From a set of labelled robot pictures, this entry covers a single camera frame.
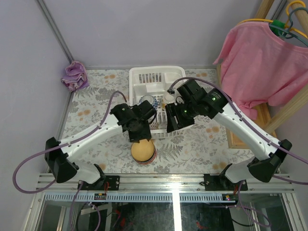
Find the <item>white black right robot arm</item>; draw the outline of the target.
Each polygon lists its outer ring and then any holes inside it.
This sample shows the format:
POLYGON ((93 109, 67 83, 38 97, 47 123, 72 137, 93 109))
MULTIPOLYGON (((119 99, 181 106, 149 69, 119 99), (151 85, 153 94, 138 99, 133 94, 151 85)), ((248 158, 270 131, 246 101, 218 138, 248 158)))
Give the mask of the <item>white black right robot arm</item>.
POLYGON ((240 112, 230 97, 219 89, 206 92, 195 78, 189 79, 177 88, 183 103, 176 106, 176 121, 182 127, 192 123, 196 116, 207 116, 223 125, 242 140, 254 157, 237 164, 229 164, 221 172, 220 186, 232 189, 236 183, 249 178, 269 182, 283 163, 292 144, 271 136, 255 122, 240 112))

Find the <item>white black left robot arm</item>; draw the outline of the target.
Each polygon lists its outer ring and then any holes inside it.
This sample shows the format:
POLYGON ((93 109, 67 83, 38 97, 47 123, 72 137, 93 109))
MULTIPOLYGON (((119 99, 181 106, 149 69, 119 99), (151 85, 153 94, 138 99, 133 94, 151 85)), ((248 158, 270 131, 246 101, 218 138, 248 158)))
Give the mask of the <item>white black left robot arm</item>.
POLYGON ((105 186, 105 175, 97 164, 80 161, 80 156, 98 143, 128 133, 132 143, 150 140, 150 125, 158 111, 148 101, 130 106, 126 103, 107 107, 102 121, 78 134, 60 141, 50 138, 46 141, 45 160, 57 183, 75 179, 100 190, 105 186))

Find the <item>tan patterned ceramic bowl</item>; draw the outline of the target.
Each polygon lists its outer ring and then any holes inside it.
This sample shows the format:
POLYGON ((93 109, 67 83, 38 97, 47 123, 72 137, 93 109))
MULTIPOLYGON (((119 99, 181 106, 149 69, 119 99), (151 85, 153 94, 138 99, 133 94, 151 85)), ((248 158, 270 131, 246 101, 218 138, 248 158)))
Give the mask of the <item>tan patterned ceramic bowl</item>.
POLYGON ((157 129, 159 129, 159 124, 157 122, 153 122, 150 125, 150 130, 157 130, 157 129))

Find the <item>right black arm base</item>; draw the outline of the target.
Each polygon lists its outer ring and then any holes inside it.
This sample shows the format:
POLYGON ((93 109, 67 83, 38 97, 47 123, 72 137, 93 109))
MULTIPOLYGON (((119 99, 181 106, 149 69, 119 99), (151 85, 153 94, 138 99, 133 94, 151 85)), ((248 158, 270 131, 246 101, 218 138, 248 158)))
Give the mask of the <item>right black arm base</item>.
POLYGON ((236 170, 232 165, 235 164, 228 164, 219 174, 203 174, 203 181, 199 182, 199 185, 203 186, 205 191, 211 192, 238 191, 240 182, 246 183, 250 173, 248 167, 236 170))

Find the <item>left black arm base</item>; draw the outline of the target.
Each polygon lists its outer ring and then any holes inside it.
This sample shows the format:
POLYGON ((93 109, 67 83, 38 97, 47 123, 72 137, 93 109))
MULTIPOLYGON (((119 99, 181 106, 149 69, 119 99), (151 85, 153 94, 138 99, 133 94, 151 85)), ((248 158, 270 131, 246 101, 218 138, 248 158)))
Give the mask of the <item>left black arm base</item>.
POLYGON ((81 190, 87 191, 118 191, 120 185, 120 176, 106 176, 99 165, 94 164, 94 166, 97 168, 100 174, 100 178, 92 184, 84 181, 83 185, 81 185, 81 181, 79 181, 78 187, 81 186, 81 190))

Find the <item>yellow flower ceramic bowl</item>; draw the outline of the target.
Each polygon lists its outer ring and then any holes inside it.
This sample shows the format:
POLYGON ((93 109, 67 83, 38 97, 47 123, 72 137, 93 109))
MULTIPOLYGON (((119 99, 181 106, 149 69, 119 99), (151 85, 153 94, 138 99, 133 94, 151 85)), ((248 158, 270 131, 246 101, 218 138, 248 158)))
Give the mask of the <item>yellow flower ceramic bowl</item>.
POLYGON ((174 96, 166 92, 161 99, 161 108, 165 110, 166 105, 174 102, 174 96))

